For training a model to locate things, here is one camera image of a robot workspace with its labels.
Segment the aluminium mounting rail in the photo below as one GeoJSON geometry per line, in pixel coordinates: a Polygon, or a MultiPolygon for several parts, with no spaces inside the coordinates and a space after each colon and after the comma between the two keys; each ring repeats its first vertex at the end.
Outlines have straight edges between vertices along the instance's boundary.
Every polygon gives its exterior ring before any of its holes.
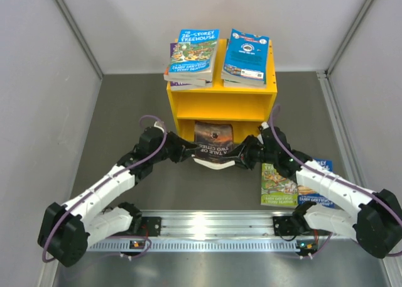
{"type": "Polygon", "coordinates": [[[143,210],[145,217],[160,217],[160,237],[167,239],[275,239],[275,210],[143,210]]]}

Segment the purple 52-Storey Treehouse book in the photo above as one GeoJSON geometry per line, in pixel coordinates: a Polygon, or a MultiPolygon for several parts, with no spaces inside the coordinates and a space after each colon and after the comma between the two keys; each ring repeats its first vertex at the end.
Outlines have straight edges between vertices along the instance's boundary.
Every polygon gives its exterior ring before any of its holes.
{"type": "Polygon", "coordinates": [[[216,40],[172,43],[165,80],[177,85],[208,87],[212,83],[216,53],[216,40]]]}

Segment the lime 65-Storey Treehouse book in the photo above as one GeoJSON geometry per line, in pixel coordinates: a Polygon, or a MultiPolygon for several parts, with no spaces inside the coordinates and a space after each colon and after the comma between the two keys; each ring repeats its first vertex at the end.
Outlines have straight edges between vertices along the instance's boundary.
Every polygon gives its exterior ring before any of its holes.
{"type": "Polygon", "coordinates": [[[298,187],[293,181],[282,177],[271,164],[262,164],[261,205],[272,207],[296,207],[298,187]]]}

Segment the yellow wooden shelf box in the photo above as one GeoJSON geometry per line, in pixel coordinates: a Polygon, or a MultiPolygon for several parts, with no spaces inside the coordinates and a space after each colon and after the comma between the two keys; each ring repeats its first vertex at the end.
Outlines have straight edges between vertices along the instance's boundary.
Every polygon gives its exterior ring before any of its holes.
{"type": "Polygon", "coordinates": [[[226,51],[225,39],[219,40],[212,87],[207,89],[166,91],[177,134],[187,141],[194,140],[197,121],[230,124],[235,143],[248,135],[258,135],[258,126],[268,120],[278,93],[273,46],[269,46],[267,85],[263,89],[224,87],[220,78],[226,51]]]}

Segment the dark Tale of Two Cities book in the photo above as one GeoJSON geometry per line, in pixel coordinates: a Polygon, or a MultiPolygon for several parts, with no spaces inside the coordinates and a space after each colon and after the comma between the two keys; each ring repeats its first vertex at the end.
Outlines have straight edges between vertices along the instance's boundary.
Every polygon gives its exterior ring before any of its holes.
{"type": "Polygon", "coordinates": [[[235,165],[235,161],[225,155],[234,147],[233,128],[230,124],[195,122],[195,144],[192,155],[194,162],[212,170],[223,170],[235,165]]]}

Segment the green 104-Storey Treehouse book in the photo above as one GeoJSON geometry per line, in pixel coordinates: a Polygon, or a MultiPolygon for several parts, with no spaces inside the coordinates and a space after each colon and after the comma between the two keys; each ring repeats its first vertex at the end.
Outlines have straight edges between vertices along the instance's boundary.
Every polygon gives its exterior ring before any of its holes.
{"type": "Polygon", "coordinates": [[[247,88],[247,89],[264,89],[266,88],[266,84],[250,84],[250,83],[243,83],[243,82],[236,82],[232,80],[223,80],[223,86],[227,88],[247,88]]]}

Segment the blue back-cover book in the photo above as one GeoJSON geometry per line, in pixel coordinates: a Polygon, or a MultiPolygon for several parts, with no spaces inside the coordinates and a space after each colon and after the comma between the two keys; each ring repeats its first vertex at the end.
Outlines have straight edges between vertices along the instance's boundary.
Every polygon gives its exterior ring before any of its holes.
{"type": "Polygon", "coordinates": [[[233,29],[227,41],[221,78],[254,85],[266,84],[269,37],[233,29]]]}

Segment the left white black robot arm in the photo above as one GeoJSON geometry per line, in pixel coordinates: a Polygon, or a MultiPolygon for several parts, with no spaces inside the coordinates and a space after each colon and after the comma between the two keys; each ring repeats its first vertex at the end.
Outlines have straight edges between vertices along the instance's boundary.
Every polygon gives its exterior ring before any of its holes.
{"type": "Polygon", "coordinates": [[[161,127],[147,127],[139,142],[94,185],[63,203],[49,205],[44,213],[38,245],[42,260],[73,266],[90,246],[116,233],[137,234],[142,227],[140,211],[122,204],[106,212],[117,197],[135,187],[164,160],[174,163],[191,157],[197,145],[161,127]]]}

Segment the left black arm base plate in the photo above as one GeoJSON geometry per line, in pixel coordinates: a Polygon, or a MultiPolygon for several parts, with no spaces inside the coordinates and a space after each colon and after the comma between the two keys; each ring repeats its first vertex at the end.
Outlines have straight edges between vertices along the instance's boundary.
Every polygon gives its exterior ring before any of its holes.
{"type": "Polygon", "coordinates": [[[161,220],[161,217],[136,217],[130,231],[134,236],[158,237],[161,233],[161,220]]]}

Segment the blue 91-Storey Treehouse book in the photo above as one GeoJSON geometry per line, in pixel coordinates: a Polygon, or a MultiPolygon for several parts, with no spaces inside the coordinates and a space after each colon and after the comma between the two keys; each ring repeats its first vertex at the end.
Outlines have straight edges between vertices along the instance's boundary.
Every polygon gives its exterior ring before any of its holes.
{"type": "MultiPolygon", "coordinates": [[[[320,166],[325,168],[327,171],[333,172],[333,163],[331,160],[316,159],[316,162],[319,163],[320,166]]],[[[315,202],[323,205],[324,207],[335,208],[335,204],[332,201],[322,196],[318,192],[302,185],[298,185],[297,202],[298,205],[301,205],[305,202],[315,202]]]]}

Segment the orange 78-Storey Treehouse book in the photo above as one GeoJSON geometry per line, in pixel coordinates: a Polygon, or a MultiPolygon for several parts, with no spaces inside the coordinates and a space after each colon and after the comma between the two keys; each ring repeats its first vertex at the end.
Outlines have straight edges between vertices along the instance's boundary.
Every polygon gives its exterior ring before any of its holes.
{"type": "Polygon", "coordinates": [[[173,82],[173,83],[181,83],[181,84],[192,84],[192,85],[197,85],[197,86],[205,86],[206,85],[206,80],[203,79],[188,79],[188,78],[174,78],[169,76],[168,68],[166,68],[164,74],[164,79],[168,82],[173,82]]]}

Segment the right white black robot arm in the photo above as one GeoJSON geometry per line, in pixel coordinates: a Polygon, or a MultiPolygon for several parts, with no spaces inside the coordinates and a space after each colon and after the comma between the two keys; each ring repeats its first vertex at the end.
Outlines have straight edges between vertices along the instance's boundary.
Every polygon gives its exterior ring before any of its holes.
{"type": "Polygon", "coordinates": [[[256,163],[271,164],[282,177],[339,207],[334,210],[315,202],[297,206],[291,220],[299,234],[326,230],[352,239],[376,258],[401,255],[394,251],[401,241],[401,205],[394,193],[362,188],[326,170],[311,156],[293,149],[278,127],[263,124],[259,131],[259,136],[249,135],[223,158],[248,170],[256,163]]]}

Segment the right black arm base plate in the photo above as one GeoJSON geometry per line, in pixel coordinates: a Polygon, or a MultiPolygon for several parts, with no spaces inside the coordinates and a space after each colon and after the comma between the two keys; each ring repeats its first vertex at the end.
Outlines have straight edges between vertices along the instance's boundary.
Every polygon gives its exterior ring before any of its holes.
{"type": "Polygon", "coordinates": [[[280,237],[286,242],[290,242],[295,240],[296,237],[300,235],[300,231],[291,221],[291,216],[274,216],[272,219],[275,236],[280,237]]]}

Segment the light blue 26-Storey Treehouse book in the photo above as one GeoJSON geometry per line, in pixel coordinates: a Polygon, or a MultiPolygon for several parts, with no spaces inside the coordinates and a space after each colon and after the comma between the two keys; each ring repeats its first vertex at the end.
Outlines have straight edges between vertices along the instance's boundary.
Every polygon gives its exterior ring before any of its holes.
{"type": "Polygon", "coordinates": [[[218,29],[181,30],[170,57],[166,77],[210,82],[214,74],[219,33],[218,29]]]}

